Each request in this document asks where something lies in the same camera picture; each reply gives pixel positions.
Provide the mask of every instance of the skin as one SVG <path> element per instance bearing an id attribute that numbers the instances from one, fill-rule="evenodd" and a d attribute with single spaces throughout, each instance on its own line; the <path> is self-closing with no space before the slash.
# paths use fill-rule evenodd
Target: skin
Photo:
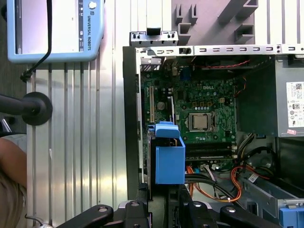
<path id="1" fill-rule="evenodd" d="M 27 187 L 27 156 L 6 139 L 0 139 L 0 169 L 13 181 Z"/>

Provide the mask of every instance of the gray plastic part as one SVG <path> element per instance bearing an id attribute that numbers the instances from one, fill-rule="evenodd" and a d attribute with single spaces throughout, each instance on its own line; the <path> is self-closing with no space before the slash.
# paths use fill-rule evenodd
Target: gray plastic part
<path id="1" fill-rule="evenodd" d="M 198 11 L 197 11 L 197 7 L 196 4 L 191 5 L 190 10 L 189 10 L 189 20 L 190 23 L 192 25 L 194 25 L 196 23 L 196 21 L 198 20 Z"/>
<path id="2" fill-rule="evenodd" d="M 218 17 L 219 23 L 225 24 L 231 21 L 234 16 L 243 8 L 247 0 L 230 0 Z"/>
<path id="3" fill-rule="evenodd" d="M 247 41 L 254 37 L 254 26 L 248 24 L 242 24 L 235 31 L 235 44 L 245 44 Z"/>
<path id="4" fill-rule="evenodd" d="M 179 4 L 175 8 L 175 24 L 178 25 L 182 22 L 183 16 L 182 16 L 182 4 Z"/>
<path id="5" fill-rule="evenodd" d="M 191 23 L 188 34 L 191 35 L 187 45 L 234 45 L 234 31 L 242 24 L 254 25 L 254 14 L 247 19 L 234 17 L 228 24 L 220 24 L 218 16 L 228 5 L 229 0 L 171 0 L 172 1 L 172 31 L 178 30 L 175 24 L 176 9 L 182 4 L 183 23 Z M 192 24 L 190 8 L 196 5 L 197 21 Z M 250 39 L 246 44 L 254 44 Z"/>
<path id="6" fill-rule="evenodd" d="M 188 33 L 191 23 L 180 23 L 177 26 L 177 34 L 179 36 L 179 45 L 186 45 L 191 37 Z"/>
<path id="7" fill-rule="evenodd" d="M 251 14 L 258 8 L 258 0 L 248 0 L 240 12 L 236 15 L 238 19 L 245 19 L 250 17 Z"/>

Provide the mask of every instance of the red wire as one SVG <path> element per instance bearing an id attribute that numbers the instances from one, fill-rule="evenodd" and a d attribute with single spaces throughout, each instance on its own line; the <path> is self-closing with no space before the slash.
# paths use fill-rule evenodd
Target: red wire
<path id="1" fill-rule="evenodd" d="M 201 67 L 201 68 L 231 68 L 231 67 L 238 67 L 238 66 L 246 64 L 248 62 L 250 62 L 250 60 L 246 60 L 244 62 L 234 64 L 234 65 L 228 65 L 228 66 L 197 66 L 197 65 L 194 65 L 194 66 L 195 67 Z"/>

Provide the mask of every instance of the metal bracket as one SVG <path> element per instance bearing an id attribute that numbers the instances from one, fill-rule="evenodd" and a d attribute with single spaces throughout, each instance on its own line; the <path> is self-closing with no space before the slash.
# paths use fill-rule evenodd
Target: metal bracket
<path id="1" fill-rule="evenodd" d="M 161 31 L 160 35 L 149 36 L 147 32 L 130 32 L 130 46 L 137 48 L 176 46 L 179 37 L 176 31 Z"/>

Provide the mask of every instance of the expansion slot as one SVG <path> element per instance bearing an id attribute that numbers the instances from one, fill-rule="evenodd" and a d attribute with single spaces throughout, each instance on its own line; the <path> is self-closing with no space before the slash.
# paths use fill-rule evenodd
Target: expansion slot
<path id="1" fill-rule="evenodd" d="M 150 98 L 150 122 L 155 122 L 155 116 L 154 116 L 154 87 L 149 87 L 149 98 Z"/>

